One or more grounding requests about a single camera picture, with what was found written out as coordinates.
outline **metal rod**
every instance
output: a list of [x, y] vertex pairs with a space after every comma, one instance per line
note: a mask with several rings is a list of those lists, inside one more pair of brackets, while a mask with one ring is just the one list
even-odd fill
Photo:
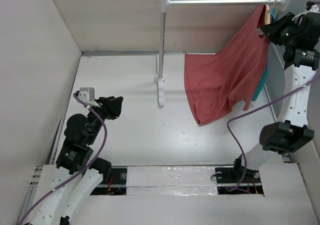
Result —
[[275, 0], [170, 0], [170, 6], [204, 6], [204, 5], [272, 5]]
[[158, 79], [164, 77], [164, 53], [165, 53], [165, 26], [166, 26], [166, 13], [161, 12], [161, 29], [160, 29], [160, 49], [159, 49], [159, 71]]

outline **teal cloth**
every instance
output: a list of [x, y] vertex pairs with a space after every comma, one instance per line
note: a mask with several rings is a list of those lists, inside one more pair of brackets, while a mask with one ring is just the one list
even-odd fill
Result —
[[[275, 18], [275, 10], [274, 9], [271, 10], [270, 15], [271, 15], [271, 23], [273, 23], [276, 20], [276, 18]], [[258, 84], [258, 87], [255, 90], [255, 93], [254, 93], [251, 101], [256, 101], [257, 100], [261, 90], [264, 88], [264, 86], [266, 84], [267, 75], [268, 75], [268, 61], [266, 61], [265, 70], [264, 70], [264, 72], [262, 74], [261, 80], [260, 80], [260, 82]]]

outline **plastic wrap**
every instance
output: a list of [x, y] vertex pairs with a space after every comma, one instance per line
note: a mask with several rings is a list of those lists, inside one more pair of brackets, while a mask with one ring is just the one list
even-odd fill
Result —
[[209, 196], [217, 195], [211, 180], [213, 166], [131, 166], [127, 171], [127, 195]]

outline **white rack foot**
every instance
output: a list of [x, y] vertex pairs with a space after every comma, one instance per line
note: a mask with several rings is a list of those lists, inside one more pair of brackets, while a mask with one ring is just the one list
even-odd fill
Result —
[[[156, 70], [159, 71], [159, 54], [156, 56]], [[155, 76], [155, 82], [158, 84], [158, 104], [159, 106], [165, 105], [165, 90], [164, 90], [164, 83], [165, 83], [165, 75], [162, 78], [158, 77], [158, 74]]]

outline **red wire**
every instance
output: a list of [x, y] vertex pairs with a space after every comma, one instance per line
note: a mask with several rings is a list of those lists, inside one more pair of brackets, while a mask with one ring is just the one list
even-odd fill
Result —
[[114, 180], [114, 177], [115, 177], [115, 175], [114, 174], [112, 174], [112, 176], [111, 176], [111, 181], [108, 183], [108, 189], [107, 189], [107, 191], [106, 191], [106, 194], [108, 194], [109, 192], [110, 192], [110, 186], [111, 186], [111, 184], [112, 184], [112, 181]]
[[256, 184], [255, 184], [255, 181], [252, 178], [251, 178], [251, 181], [253, 182], [255, 193], [258, 194], [258, 190], [257, 190]]

